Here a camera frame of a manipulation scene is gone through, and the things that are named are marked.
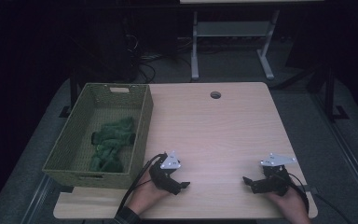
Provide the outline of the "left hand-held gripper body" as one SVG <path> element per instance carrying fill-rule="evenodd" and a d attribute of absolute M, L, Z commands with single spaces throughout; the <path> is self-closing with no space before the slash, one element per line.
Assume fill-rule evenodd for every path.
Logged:
<path fill-rule="evenodd" d="M 180 183 L 171 178 L 171 174 L 181 167 L 174 151 L 164 153 L 149 169 L 152 182 L 158 189 L 181 190 Z"/>

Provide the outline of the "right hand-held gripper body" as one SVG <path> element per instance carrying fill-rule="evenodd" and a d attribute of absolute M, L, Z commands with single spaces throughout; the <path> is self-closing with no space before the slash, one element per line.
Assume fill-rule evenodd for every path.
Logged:
<path fill-rule="evenodd" d="M 260 162 L 263 175 L 267 179 L 266 185 L 272 186 L 273 191 L 283 196 L 291 183 L 286 164 L 295 163 L 296 158 L 286 157 L 275 153 L 270 153 L 268 157 Z"/>

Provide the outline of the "green fleece garment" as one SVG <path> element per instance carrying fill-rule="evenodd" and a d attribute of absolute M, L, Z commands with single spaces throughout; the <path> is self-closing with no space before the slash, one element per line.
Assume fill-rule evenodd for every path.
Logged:
<path fill-rule="evenodd" d="M 134 144 L 136 133 L 133 129 L 133 118 L 126 117 L 105 123 L 98 132 L 94 132 L 91 144 L 95 151 L 91 156 L 89 169 L 92 172 L 122 173 L 124 166 L 119 153 L 124 147 Z"/>

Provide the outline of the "green woven basket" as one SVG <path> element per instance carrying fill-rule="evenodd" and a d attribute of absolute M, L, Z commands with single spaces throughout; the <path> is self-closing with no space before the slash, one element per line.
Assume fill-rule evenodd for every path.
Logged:
<path fill-rule="evenodd" d="M 153 112 L 150 87 L 146 84 L 88 83 L 63 126 L 43 171 L 58 183 L 71 187 L 127 189 L 144 166 L 145 148 Z M 93 133 L 104 124 L 132 119 L 133 144 L 123 147 L 117 162 L 119 173 L 90 169 L 96 146 Z"/>

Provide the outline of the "person's left hand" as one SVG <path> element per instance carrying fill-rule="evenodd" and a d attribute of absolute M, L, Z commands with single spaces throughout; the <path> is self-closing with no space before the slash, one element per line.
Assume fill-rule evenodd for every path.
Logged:
<path fill-rule="evenodd" d="M 151 180 L 149 172 L 146 171 L 140 178 L 137 188 L 133 191 L 130 201 L 126 206 L 136 215 L 140 216 L 169 195 L 168 191 L 156 187 Z"/>

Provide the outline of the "person's right hand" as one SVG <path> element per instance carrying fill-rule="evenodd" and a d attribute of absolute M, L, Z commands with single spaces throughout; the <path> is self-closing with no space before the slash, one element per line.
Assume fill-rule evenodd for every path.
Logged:
<path fill-rule="evenodd" d="M 289 188 L 283 196 L 273 192 L 268 192 L 265 196 L 291 224 L 311 224 L 306 206 L 294 189 Z"/>

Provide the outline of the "black metal stand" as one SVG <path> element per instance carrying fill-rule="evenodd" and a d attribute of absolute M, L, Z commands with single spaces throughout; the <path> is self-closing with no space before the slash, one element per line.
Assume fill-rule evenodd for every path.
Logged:
<path fill-rule="evenodd" d="M 318 64 L 312 72 L 307 90 L 310 93 L 318 93 L 324 89 L 323 110 L 331 122 L 337 119 L 349 119 L 350 117 L 341 105 L 334 104 L 335 75 L 330 66 Z"/>
<path fill-rule="evenodd" d="M 63 109 L 62 109 L 62 112 L 60 114 L 60 118 L 68 118 L 69 115 L 71 114 L 74 106 L 75 106 L 75 103 L 76 103 L 76 100 L 77 100 L 77 96 L 78 96 L 78 82 L 76 80 L 76 72 L 73 71 L 71 73 L 71 75 L 69 76 L 69 84 L 70 84 L 70 104 L 65 106 Z"/>

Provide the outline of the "aluminium rail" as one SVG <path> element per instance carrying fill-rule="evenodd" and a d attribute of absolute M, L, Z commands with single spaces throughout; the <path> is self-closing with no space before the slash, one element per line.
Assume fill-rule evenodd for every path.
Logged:
<path fill-rule="evenodd" d="M 47 175 L 43 175 L 39 185 L 34 192 L 34 196 L 24 213 L 21 224 L 34 224 L 37 214 L 41 210 L 43 203 L 48 195 L 48 190 L 51 184 L 52 179 Z"/>
<path fill-rule="evenodd" d="M 330 105 L 319 94 L 312 94 L 311 99 L 322 113 L 358 185 L 358 106 L 348 94 L 338 98 L 337 105 Z"/>

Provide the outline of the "white metal desk frame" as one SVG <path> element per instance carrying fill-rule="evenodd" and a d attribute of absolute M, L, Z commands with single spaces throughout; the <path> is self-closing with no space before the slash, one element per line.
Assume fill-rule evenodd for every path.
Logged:
<path fill-rule="evenodd" d="M 269 21 L 199 21 L 198 12 L 193 13 L 192 50 L 191 50 L 191 79 L 200 78 L 198 60 L 199 37 L 264 37 L 261 49 L 256 51 L 258 60 L 263 68 L 266 79 L 274 78 L 267 59 L 269 45 L 274 34 L 280 11 L 275 10 Z"/>

